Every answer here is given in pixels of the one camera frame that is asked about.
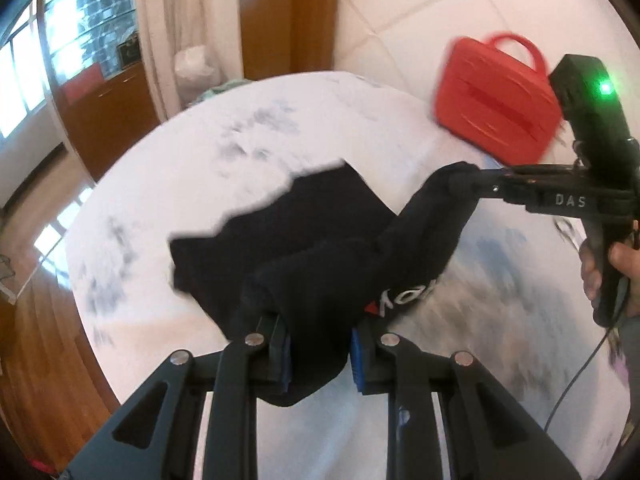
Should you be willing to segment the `person's right hand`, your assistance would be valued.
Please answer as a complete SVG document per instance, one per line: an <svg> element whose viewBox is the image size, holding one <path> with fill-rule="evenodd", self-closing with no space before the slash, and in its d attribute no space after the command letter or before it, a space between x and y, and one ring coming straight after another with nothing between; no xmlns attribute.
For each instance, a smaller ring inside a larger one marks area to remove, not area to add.
<svg viewBox="0 0 640 480"><path fill-rule="evenodd" d="M579 249L579 258L582 263L580 276L584 285L584 292L587 298L595 306L597 293L600 290L602 276L597 268L596 258L591 250L590 240L585 240ZM610 263L619 270L623 276L629 280L629 296L626 302L625 312L627 318L634 318L639 315L640 310L640 254L638 249L634 249L626 244L615 243L608 253Z"/></svg>

